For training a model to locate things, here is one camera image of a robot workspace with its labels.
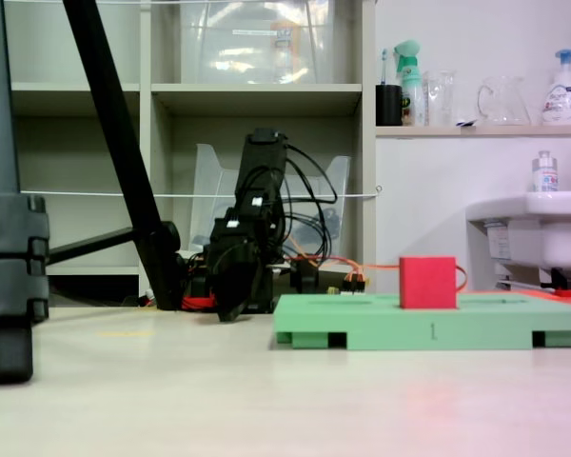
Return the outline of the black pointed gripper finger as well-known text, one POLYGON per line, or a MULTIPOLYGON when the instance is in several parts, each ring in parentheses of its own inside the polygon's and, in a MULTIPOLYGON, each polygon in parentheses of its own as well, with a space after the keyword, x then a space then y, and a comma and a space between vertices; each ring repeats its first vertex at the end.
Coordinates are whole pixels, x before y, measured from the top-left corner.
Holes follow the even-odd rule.
POLYGON ((220 322, 233 322, 246 308, 252 293, 248 284, 227 285, 217 289, 217 314, 220 322))

